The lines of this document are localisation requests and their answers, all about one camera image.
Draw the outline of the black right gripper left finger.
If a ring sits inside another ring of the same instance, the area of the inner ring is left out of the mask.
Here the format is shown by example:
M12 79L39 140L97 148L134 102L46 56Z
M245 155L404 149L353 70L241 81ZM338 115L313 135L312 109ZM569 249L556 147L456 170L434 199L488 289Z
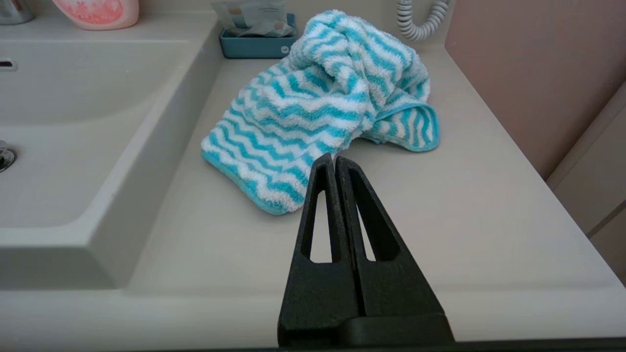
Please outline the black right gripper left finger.
M347 218L337 171L331 154L311 168L279 313L279 346L339 345L338 328L360 314L353 233L360 223ZM311 260L320 193L326 195L328 263Z

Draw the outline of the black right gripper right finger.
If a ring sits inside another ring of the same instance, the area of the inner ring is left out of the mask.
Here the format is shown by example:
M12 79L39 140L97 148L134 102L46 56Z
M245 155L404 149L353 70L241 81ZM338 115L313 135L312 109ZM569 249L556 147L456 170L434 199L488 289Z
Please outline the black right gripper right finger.
M358 315L338 328L347 346L445 345L445 311L362 168L346 157L335 175L351 241Z

